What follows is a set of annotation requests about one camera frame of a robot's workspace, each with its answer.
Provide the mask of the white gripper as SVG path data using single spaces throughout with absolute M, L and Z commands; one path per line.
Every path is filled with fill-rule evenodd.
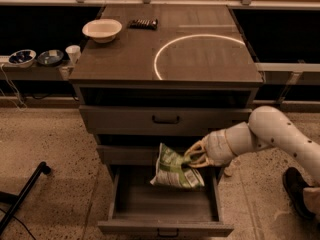
M 228 144 L 225 130 L 213 131 L 206 135 L 202 140 L 195 142 L 184 155 L 202 155 L 189 163 L 192 168 L 225 166 L 236 157 Z

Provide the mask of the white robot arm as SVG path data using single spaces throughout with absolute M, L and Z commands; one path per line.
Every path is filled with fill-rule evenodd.
M 320 145 L 305 136 L 281 111 L 261 106 L 248 122 L 212 131 L 194 143 L 184 155 L 190 166 L 225 166 L 236 157 L 268 148 L 292 156 L 317 182 L 320 181 Z

